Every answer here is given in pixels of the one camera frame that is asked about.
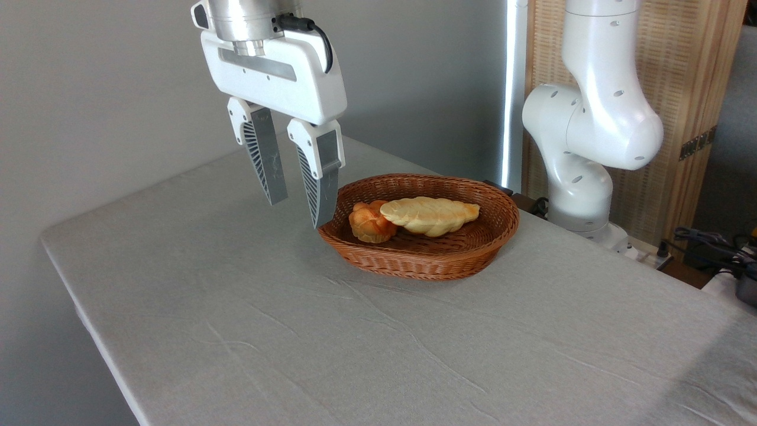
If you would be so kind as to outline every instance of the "bread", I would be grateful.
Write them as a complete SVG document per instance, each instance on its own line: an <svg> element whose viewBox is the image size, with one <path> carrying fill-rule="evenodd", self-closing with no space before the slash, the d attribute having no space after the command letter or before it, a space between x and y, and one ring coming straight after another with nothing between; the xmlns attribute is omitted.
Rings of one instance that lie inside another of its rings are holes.
<svg viewBox="0 0 757 426"><path fill-rule="evenodd" d="M412 233L442 236L478 218L479 206L449 199L416 197L387 202L380 210L392 224L405 227Z"/></svg>
<svg viewBox="0 0 757 426"><path fill-rule="evenodd" d="M376 200L370 204L358 202L350 213L352 234L365 243L383 243L397 233L397 225L382 216L379 208L386 201Z"/></svg>

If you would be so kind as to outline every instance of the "electrical cable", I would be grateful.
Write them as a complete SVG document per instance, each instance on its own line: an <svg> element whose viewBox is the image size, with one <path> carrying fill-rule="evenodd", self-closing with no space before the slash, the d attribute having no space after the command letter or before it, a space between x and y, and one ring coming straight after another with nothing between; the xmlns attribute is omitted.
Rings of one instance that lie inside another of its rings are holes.
<svg viewBox="0 0 757 426"><path fill-rule="evenodd" d="M321 36L321 39L323 40L323 45L326 47L325 73L328 74L332 66L334 65L334 51L332 50L331 42L329 41L329 37L326 35L326 33L323 30L321 30L320 27L315 25L315 23L313 23L313 30L315 30L315 32L318 33L319 36Z"/></svg>
<svg viewBox="0 0 757 426"><path fill-rule="evenodd" d="M720 261L717 261L717 260L714 260L714 259L706 258L706 257L704 257L704 256L702 256L702 255L700 255L698 253L692 252L691 250L687 250L687 249L684 249L683 247L677 246L677 245L673 244L673 242L671 242L669 240L662 240L662 241L664 243L668 244L670 247L673 247L674 249L678 250L679 252L691 255L694 258L697 258L697 259L699 259L702 262L707 262L707 263L709 263L711 265L719 266L721 268L725 268L725 269L728 269L728 270L733 271L733 272L739 272L741 274L751 273L751 271L748 268L742 268L740 266L737 266L734 263L725 263L725 262L720 262Z"/></svg>
<svg viewBox="0 0 757 426"><path fill-rule="evenodd" d="M318 33L318 35L321 37L321 40L323 41L323 47L326 48L326 69L324 70L324 73L328 74L334 66L334 51L332 49L331 42L329 41L329 37L326 35L326 32L321 30L321 28L316 25L315 21L306 17L296 17L290 14L283 14L279 15L277 20L282 30L298 31L300 33L309 33L310 31L315 31L316 33Z"/></svg>
<svg viewBox="0 0 757 426"><path fill-rule="evenodd" d="M739 260L750 258L757 260L754 255L741 248L732 246L721 234L715 232L702 232L689 227L677 227L673 230L674 239L681 241L694 241L707 245L711 249L727 255L734 256Z"/></svg>
<svg viewBox="0 0 757 426"><path fill-rule="evenodd" d="M531 213L532 215L542 215L547 216L547 203L550 202L550 200L547 197L539 197L534 202L534 206L531 207L531 210L528 211L528 213Z"/></svg>

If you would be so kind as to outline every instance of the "table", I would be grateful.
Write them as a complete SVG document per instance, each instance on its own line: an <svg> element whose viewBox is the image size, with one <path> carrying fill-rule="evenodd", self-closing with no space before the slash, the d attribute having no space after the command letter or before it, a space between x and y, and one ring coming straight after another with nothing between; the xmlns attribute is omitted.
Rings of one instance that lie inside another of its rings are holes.
<svg viewBox="0 0 757 426"><path fill-rule="evenodd" d="M141 424L757 423L757 318L526 213L474 277L358 270L281 147L276 206L237 152L44 232Z"/></svg>

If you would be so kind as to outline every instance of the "woven basket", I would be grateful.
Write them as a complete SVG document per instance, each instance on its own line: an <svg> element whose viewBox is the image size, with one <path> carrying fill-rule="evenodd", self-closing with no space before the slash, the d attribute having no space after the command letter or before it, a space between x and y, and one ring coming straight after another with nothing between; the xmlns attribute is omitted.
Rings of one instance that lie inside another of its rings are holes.
<svg viewBox="0 0 757 426"><path fill-rule="evenodd" d="M474 203L481 210L475 221L437 238L404 228L381 244L364 243L353 236L349 214L355 203L417 196ZM417 280L457 280L486 268L519 222L519 210L511 198L485 183L458 177L385 174L341 188L334 219L318 231L347 262L364 271Z"/></svg>

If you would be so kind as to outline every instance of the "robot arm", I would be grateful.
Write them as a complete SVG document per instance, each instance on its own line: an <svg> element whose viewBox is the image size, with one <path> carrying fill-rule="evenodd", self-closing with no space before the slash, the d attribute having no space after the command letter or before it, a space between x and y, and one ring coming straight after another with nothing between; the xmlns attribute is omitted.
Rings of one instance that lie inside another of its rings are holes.
<svg viewBox="0 0 757 426"><path fill-rule="evenodd" d="M662 144L662 122L636 73L640 0L568 0L562 61L581 90L566 134L568 150L602 165L637 170Z"/></svg>
<svg viewBox="0 0 757 426"><path fill-rule="evenodd" d="M338 59L326 35L300 18L298 0L202 0L192 7L210 75L231 96L227 110L273 205L287 198L270 110L292 116L313 226L330 221L344 167L347 108Z"/></svg>
<svg viewBox="0 0 757 426"><path fill-rule="evenodd" d="M562 60L578 88L544 84L523 107L523 124L547 166L549 220L624 252L628 236L609 223L612 180L603 165L637 170L662 144L662 122L637 78L641 0L566 0Z"/></svg>

